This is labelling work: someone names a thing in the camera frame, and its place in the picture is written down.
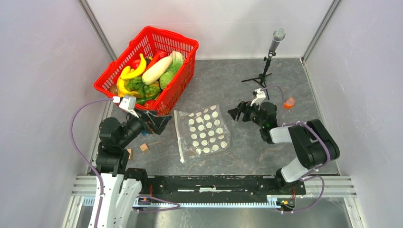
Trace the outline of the clear polka dot zip bag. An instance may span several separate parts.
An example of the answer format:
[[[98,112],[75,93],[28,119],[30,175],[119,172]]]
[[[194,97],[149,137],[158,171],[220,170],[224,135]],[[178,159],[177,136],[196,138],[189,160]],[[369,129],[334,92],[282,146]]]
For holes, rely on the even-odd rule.
[[[229,148],[231,134],[218,104],[173,114],[181,163]]]

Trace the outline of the yellow banana bunch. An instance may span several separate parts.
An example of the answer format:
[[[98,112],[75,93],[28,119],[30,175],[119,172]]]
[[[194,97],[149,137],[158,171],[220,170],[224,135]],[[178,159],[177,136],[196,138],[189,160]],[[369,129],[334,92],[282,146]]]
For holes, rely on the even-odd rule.
[[[130,66],[126,66],[118,77],[116,83],[117,95],[119,97],[123,97],[124,95],[132,95],[134,97],[141,98],[142,96],[139,92],[137,92],[135,89],[128,88],[129,82],[138,77],[139,75],[135,73],[134,69],[132,69]]]

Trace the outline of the red apple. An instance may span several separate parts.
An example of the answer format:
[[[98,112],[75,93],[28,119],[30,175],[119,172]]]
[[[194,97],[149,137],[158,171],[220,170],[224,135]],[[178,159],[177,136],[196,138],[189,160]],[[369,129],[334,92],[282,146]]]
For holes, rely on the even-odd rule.
[[[136,70],[136,69],[139,67],[140,62],[141,62],[140,59],[134,60],[134,61],[130,64],[131,69]]]

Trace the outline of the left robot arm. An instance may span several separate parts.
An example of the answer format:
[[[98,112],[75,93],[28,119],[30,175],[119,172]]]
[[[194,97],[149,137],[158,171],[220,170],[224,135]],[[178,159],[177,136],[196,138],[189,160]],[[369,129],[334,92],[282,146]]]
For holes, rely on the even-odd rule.
[[[93,206],[90,228],[126,227],[137,196],[149,189],[145,169],[127,168],[130,153],[126,147],[142,132],[160,135],[171,118],[139,110],[128,112],[122,123],[114,117],[100,123],[95,197],[98,203]]]

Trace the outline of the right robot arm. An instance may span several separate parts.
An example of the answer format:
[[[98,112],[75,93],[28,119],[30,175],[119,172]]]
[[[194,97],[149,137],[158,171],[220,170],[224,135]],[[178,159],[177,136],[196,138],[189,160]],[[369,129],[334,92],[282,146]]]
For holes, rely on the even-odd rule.
[[[313,170],[338,159],[340,150],[320,120],[279,125],[277,110],[277,106],[270,102],[258,105],[242,101],[236,108],[228,110],[228,114],[235,121],[241,119],[258,125],[262,140],[268,144],[293,145],[296,157],[277,170],[274,178],[274,189],[286,194]]]

